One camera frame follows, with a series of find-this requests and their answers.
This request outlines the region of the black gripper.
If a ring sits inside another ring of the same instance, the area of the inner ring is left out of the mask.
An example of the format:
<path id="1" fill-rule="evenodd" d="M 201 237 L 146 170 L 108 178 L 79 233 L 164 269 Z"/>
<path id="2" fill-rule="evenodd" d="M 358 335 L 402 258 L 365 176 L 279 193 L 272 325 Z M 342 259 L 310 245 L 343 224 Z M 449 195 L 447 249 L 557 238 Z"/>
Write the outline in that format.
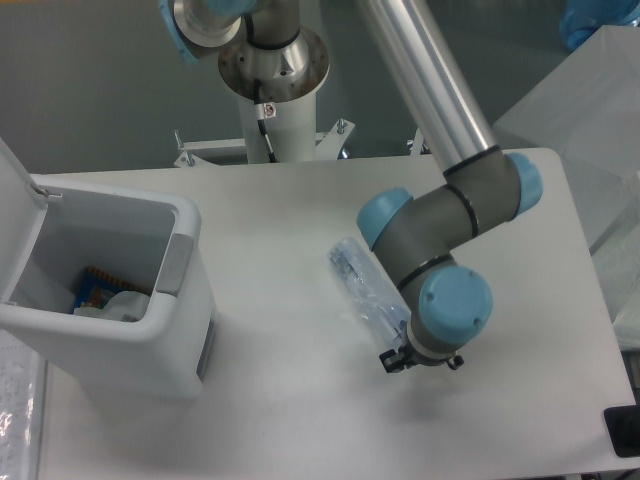
<path id="1" fill-rule="evenodd" d="M 422 365 L 436 367 L 446 365 L 450 370 L 456 371 L 464 365 L 464 359 L 455 352 L 446 358 L 426 356 L 419 353 L 411 344 L 407 343 L 400 350 L 387 350 L 379 355 L 379 360 L 387 373 L 399 373 L 406 367 Z"/>

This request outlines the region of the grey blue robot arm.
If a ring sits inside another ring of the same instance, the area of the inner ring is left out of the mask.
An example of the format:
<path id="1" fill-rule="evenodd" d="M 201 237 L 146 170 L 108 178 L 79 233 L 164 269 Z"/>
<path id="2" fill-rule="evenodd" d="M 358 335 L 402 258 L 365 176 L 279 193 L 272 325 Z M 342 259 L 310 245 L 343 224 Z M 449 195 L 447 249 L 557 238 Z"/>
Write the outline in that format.
<path id="1" fill-rule="evenodd" d="M 444 176 L 428 194 L 389 189 L 358 213 L 363 239 L 410 312 L 400 344 L 380 360 L 390 373 L 417 365 L 457 369 L 493 300 L 484 278 L 452 252 L 533 208 L 541 175 L 495 142 L 423 2 L 362 1 L 359 9 Z M 162 1 L 159 11 L 185 61 L 217 55 L 223 81 L 245 108 L 250 162 L 315 157 L 314 114 L 293 118 L 286 108 L 313 98 L 329 59 L 323 41 L 301 24 L 298 2 Z"/>

